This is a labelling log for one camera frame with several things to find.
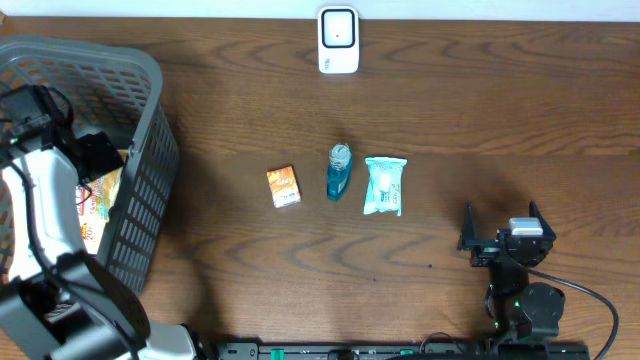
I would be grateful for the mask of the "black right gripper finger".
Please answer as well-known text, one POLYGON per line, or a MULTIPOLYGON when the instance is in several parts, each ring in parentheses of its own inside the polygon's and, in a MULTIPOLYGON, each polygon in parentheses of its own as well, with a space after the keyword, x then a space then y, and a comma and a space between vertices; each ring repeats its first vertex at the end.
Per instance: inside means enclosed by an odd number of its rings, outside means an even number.
POLYGON ((458 250, 469 251, 476 243, 476 227, 470 203, 466 204, 463 225, 457 243, 458 250))
POLYGON ((555 240, 556 239, 555 232, 552 230, 550 225, 547 223, 547 221, 544 219, 544 217, 540 213, 540 210, 539 210, 539 208, 538 208, 538 206, 537 206, 535 201, 531 201, 529 203, 529 215, 531 217, 536 218, 539 221, 541 229, 542 229, 542 236, 545 239, 550 239, 550 240, 555 240))

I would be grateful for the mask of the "yellow orange snack bag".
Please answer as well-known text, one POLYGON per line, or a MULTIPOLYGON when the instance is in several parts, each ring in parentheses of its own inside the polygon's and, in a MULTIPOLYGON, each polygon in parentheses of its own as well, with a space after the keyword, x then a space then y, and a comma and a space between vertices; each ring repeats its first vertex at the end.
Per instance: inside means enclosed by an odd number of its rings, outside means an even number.
POLYGON ((76 209, 87 252, 96 256, 121 183, 122 167, 76 187, 76 209))

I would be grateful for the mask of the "mint green wet wipes pack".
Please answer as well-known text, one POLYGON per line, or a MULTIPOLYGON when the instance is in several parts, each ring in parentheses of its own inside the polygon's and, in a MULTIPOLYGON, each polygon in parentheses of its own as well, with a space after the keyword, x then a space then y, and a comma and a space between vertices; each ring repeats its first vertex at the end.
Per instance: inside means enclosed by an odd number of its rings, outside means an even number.
POLYGON ((365 164, 369 181, 363 214, 395 212, 402 215, 402 174, 406 159, 393 157, 367 157, 365 164))

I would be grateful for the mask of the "teal mouthwash bottle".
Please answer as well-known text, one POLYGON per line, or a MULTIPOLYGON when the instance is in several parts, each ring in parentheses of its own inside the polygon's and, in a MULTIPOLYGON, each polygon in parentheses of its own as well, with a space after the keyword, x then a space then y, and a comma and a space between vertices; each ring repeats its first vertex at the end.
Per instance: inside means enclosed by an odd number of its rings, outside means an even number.
POLYGON ((353 152, 347 144, 336 144, 329 152, 327 198, 339 201, 350 181, 353 152))

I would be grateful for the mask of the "orange small box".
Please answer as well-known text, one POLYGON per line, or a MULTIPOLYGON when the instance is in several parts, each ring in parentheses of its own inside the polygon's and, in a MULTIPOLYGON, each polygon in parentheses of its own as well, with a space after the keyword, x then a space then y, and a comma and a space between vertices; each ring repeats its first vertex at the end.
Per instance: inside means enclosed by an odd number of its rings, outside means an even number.
POLYGON ((267 179, 275 208, 283 208, 301 201, 301 194, 292 166, 267 172, 267 179))

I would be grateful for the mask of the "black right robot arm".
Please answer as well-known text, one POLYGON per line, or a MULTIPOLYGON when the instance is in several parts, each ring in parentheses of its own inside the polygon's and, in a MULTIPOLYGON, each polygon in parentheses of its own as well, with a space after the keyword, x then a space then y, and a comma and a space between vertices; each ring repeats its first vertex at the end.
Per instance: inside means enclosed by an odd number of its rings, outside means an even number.
POLYGON ((563 291, 529 279, 555 240, 535 202, 529 204, 527 217, 510 219, 493 239, 477 235, 472 207, 466 206, 457 248, 470 253, 472 267, 489 270, 485 307, 505 342, 549 342, 559 335, 563 291))

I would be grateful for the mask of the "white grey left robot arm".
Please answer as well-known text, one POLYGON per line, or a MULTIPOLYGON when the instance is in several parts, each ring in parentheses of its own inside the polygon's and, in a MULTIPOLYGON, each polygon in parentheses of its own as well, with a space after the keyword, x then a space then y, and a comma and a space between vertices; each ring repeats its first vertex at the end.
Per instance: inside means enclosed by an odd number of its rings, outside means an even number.
POLYGON ((76 189, 123 167, 108 136, 77 137, 73 108, 55 88, 23 85, 1 96, 2 178, 15 226, 1 327, 33 359, 205 359, 185 325, 148 319, 137 296, 90 255, 76 189))

